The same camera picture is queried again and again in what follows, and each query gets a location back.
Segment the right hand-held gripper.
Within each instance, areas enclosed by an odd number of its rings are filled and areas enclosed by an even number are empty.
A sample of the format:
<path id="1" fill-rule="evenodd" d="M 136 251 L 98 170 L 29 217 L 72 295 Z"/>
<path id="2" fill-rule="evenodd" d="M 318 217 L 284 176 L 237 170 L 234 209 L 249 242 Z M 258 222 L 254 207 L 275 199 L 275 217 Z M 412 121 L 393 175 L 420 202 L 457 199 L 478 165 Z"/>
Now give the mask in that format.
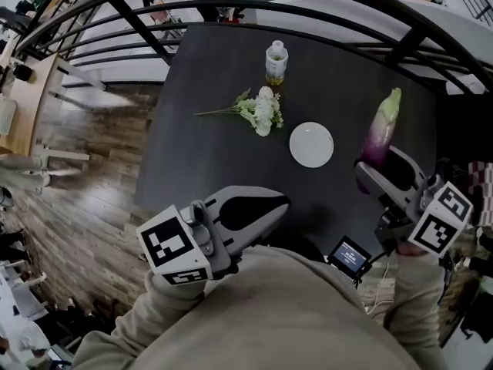
<path id="1" fill-rule="evenodd" d="M 375 235 L 386 255 L 404 242 L 443 255 L 469 223 L 473 205 L 457 188 L 466 171 L 449 159 L 424 178 L 412 158 L 391 146 L 382 171 L 363 161 L 354 171 L 360 190 L 385 209 Z"/>

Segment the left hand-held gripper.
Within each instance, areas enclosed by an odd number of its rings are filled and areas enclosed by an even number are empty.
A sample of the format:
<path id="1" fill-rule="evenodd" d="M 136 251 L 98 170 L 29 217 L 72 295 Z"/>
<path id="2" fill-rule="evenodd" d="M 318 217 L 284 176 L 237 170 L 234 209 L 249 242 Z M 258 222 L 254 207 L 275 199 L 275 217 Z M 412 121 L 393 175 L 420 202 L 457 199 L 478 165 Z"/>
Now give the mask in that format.
<path id="1" fill-rule="evenodd" d="M 290 205 L 275 190 L 228 186 L 182 209 L 169 206 L 136 233 L 152 272 L 167 285 L 218 281 L 239 272 L 241 257 L 232 254 L 267 236 Z M 221 233 L 216 226 L 220 219 Z"/>

